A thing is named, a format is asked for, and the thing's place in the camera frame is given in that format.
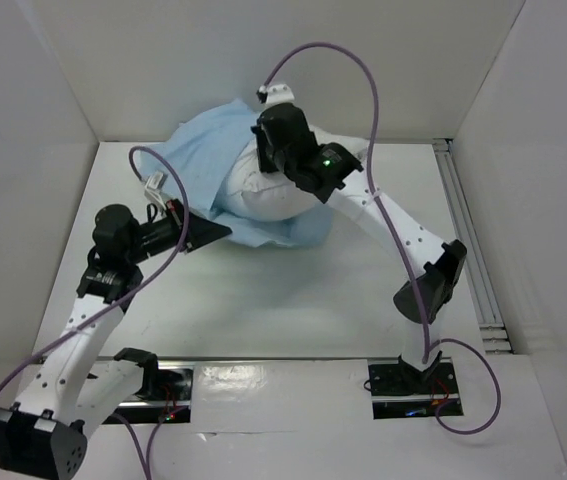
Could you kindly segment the white pillow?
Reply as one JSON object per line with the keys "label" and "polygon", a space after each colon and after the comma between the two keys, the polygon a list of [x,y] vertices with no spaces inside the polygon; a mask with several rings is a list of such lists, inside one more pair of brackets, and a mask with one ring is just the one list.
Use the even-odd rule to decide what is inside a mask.
{"label": "white pillow", "polygon": [[217,141],[224,173],[210,213],[259,222],[289,220],[320,205],[313,195],[296,187],[284,174],[259,170],[256,139],[250,131],[255,118],[234,121]]}

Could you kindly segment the light blue pillowcase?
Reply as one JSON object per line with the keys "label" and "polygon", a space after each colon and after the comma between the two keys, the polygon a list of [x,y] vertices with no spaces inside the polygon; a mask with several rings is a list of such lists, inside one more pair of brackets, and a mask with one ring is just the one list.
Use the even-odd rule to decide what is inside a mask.
{"label": "light blue pillowcase", "polygon": [[321,203],[298,217],[275,222],[252,221],[227,214],[215,217],[210,213],[224,176],[221,171],[224,161],[218,157],[217,141],[230,123],[241,122],[249,116],[255,118],[252,127],[258,114],[236,99],[183,123],[167,141],[154,144],[151,149],[176,171],[185,187],[189,206],[195,212],[231,228],[229,241],[252,248],[266,245],[307,248],[322,244],[331,230],[333,212]]}

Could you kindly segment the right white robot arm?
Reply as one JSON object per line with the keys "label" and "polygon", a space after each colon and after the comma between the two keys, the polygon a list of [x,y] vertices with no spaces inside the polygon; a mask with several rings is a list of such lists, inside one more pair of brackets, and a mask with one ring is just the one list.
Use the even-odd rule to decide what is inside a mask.
{"label": "right white robot arm", "polygon": [[252,131],[261,172],[282,174],[294,191],[340,212],[386,252],[400,256],[408,279],[393,296],[406,320],[399,379],[407,390],[423,391],[442,356],[437,317],[459,281],[465,245],[445,242],[419,224],[375,187],[369,165],[344,146],[319,143],[304,112],[293,103],[265,107]]}

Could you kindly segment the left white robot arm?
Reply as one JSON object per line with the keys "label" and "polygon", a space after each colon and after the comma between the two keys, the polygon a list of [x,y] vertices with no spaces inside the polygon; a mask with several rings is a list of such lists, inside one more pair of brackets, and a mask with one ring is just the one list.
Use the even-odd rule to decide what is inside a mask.
{"label": "left white robot arm", "polygon": [[93,247],[71,314],[43,364],[14,402],[0,407],[0,468],[39,479],[71,479],[94,431],[131,396],[161,393],[165,375],[156,354],[126,347],[100,373],[92,371],[134,297],[148,284],[141,262],[192,252],[230,236],[231,229],[190,213],[178,200],[158,220],[139,222],[111,204],[95,216]]}

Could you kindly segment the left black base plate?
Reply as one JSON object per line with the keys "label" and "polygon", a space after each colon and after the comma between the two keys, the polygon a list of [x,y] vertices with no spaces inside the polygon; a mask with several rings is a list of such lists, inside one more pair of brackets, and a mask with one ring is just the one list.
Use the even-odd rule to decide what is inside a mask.
{"label": "left black base plate", "polygon": [[121,401],[104,423],[115,423],[115,415],[132,425],[189,423],[193,384],[193,365],[160,363],[155,378]]}

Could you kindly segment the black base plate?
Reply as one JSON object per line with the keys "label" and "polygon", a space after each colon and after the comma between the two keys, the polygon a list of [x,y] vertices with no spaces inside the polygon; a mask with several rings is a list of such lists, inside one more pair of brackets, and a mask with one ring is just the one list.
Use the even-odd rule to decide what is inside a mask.
{"label": "black base plate", "polygon": [[375,420],[463,416],[463,405],[454,365],[444,358],[424,383],[411,382],[397,359],[368,362],[363,388],[371,395]]}
{"label": "black base plate", "polygon": [[132,425],[189,423],[193,384],[193,365],[160,363],[155,378],[121,401],[104,423],[115,423],[115,415]]}

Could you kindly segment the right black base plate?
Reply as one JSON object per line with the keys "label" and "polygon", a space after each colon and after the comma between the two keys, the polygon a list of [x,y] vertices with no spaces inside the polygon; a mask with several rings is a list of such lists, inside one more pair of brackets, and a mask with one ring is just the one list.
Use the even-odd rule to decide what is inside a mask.
{"label": "right black base plate", "polygon": [[463,416],[463,405],[454,365],[444,358],[424,383],[411,382],[397,359],[368,362],[363,388],[371,395],[375,420]]}

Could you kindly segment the aluminium rail frame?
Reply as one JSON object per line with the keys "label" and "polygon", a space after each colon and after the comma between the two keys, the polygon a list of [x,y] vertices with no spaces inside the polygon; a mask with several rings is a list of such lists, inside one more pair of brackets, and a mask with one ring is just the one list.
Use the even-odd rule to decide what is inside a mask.
{"label": "aluminium rail frame", "polygon": [[485,351],[489,355],[513,354],[514,349],[503,322],[469,205],[454,164],[452,142],[449,139],[436,139],[433,151],[457,237],[467,248],[466,277]]}

